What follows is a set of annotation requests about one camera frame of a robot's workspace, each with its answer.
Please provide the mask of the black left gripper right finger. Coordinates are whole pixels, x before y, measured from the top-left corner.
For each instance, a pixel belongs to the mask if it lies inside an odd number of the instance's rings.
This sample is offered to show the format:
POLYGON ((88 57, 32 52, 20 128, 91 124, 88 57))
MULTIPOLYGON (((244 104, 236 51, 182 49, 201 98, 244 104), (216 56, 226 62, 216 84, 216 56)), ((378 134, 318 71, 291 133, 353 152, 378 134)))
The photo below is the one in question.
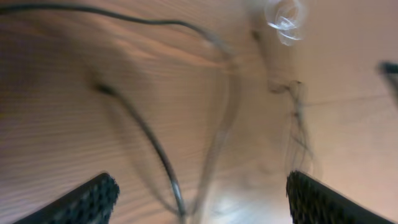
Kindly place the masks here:
POLYGON ((287 177, 294 224, 393 224, 298 170, 287 177))

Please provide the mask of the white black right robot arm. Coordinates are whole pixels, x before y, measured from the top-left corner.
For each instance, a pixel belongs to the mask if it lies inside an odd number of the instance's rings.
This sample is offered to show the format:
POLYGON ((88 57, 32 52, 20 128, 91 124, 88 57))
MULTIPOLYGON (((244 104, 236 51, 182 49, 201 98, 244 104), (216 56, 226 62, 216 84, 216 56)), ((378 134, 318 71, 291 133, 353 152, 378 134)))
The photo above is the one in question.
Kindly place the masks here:
POLYGON ((398 82, 397 82, 397 74, 398 74, 398 65, 397 63, 390 61, 381 61, 379 64, 379 71, 388 82, 392 95, 394 96, 394 100, 397 103, 397 91, 398 91, 398 82))

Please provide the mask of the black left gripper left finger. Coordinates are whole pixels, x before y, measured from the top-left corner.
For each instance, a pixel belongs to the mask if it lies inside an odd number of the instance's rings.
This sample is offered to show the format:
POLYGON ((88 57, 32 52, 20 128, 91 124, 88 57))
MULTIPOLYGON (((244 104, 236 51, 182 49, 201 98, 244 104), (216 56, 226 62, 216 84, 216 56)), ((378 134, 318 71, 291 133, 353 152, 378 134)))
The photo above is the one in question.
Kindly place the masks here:
POLYGON ((108 224, 119 193, 117 182, 103 172, 14 224, 108 224))

